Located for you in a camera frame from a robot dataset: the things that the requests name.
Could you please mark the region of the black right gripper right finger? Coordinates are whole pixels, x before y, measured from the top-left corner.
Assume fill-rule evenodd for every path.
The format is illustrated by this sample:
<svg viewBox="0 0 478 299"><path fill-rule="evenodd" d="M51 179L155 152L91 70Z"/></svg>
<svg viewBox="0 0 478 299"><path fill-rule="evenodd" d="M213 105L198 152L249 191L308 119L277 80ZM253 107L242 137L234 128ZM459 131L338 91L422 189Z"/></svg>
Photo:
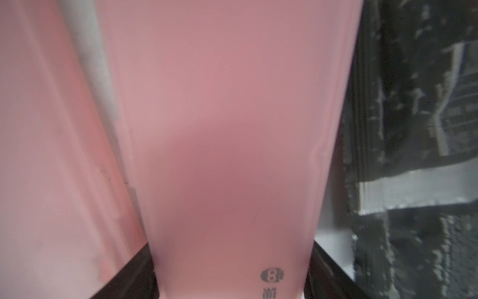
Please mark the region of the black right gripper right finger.
<svg viewBox="0 0 478 299"><path fill-rule="evenodd" d="M317 243L311 254L305 299L371 299Z"/></svg>

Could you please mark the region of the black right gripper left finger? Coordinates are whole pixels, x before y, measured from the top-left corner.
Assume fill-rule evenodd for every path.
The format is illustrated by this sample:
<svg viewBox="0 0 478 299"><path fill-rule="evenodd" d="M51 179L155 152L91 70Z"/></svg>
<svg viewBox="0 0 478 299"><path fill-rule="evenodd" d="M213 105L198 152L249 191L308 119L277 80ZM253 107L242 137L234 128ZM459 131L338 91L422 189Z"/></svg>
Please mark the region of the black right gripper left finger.
<svg viewBox="0 0 478 299"><path fill-rule="evenodd" d="M146 244L92 299L158 299L153 259Z"/></svg>

